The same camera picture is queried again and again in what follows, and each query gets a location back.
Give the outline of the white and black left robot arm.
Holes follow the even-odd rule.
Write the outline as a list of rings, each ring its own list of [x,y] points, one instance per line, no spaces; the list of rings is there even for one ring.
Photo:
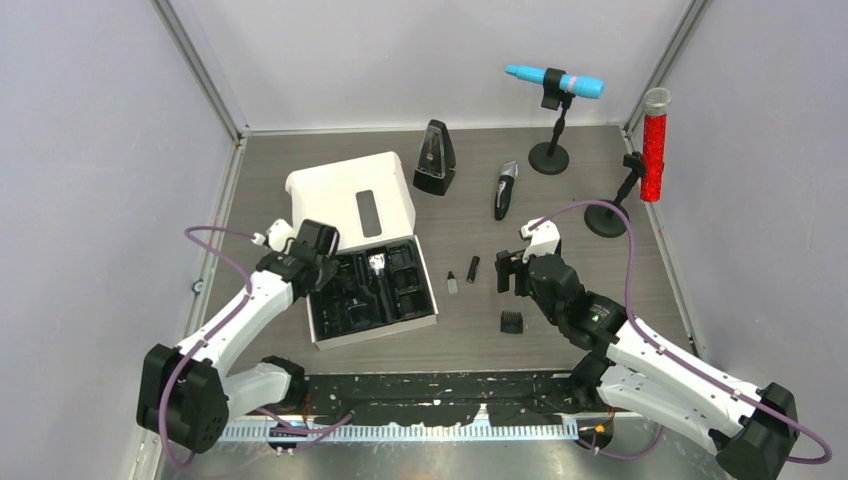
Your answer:
[[[191,335],[153,346],[143,360],[137,425],[193,454],[214,446],[232,418],[268,406],[293,414],[307,398],[305,370],[290,360],[268,356],[241,373],[231,369],[271,320],[333,279],[340,232],[278,220],[249,238],[267,252],[253,271],[235,268],[242,289]]]

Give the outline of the white box with black tray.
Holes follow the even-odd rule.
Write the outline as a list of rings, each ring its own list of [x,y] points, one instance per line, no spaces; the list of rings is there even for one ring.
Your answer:
[[[387,151],[296,170],[285,183],[296,224],[338,229],[335,277],[307,298],[320,350],[436,324],[438,307],[399,156]]]

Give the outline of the small black cylinder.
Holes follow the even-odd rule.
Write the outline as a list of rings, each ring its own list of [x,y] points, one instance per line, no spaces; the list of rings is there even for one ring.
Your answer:
[[[467,275],[466,275],[466,281],[468,283],[473,284],[475,282],[476,276],[477,276],[477,273],[478,273],[478,269],[479,269],[479,264],[480,264],[480,257],[479,256],[473,256],[471,258],[469,269],[468,269],[468,272],[467,272]]]

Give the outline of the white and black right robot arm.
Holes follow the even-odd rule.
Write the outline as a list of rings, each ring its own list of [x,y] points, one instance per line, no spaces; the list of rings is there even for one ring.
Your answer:
[[[587,290],[556,254],[501,251],[497,289],[529,296],[549,323],[586,351],[571,397],[584,410],[602,404],[638,413],[685,436],[716,457],[735,479],[775,479],[798,440],[794,395],[734,378],[667,344],[643,320],[630,323],[622,304]]]

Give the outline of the black clipper comb guard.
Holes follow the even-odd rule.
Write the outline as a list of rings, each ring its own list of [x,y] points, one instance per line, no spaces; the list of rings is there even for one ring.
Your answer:
[[[517,311],[502,311],[500,316],[500,332],[512,335],[523,334],[524,319],[522,313]]]

